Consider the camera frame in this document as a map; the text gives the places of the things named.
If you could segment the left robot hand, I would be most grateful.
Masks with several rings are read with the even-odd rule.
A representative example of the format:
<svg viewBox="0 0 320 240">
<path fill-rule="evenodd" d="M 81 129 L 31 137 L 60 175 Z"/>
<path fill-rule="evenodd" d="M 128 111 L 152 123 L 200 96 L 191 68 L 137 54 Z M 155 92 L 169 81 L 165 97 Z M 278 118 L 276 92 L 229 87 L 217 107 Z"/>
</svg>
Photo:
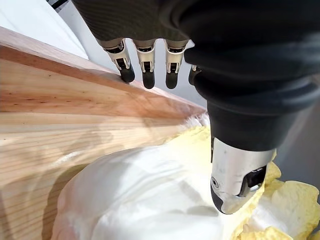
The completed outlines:
<svg viewBox="0 0 320 240">
<path fill-rule="evenodd" d="M 165 41 L 166 86 L 181 62 L 207 102 L 215 207 L 237 212 L 261 187 L 298 112 L 320 95 L 317 0 L 76 0 L 98 44 L 130 83 L 133 41 L 145 88 L 155 85 L 155 42 Z"/>
</svg>

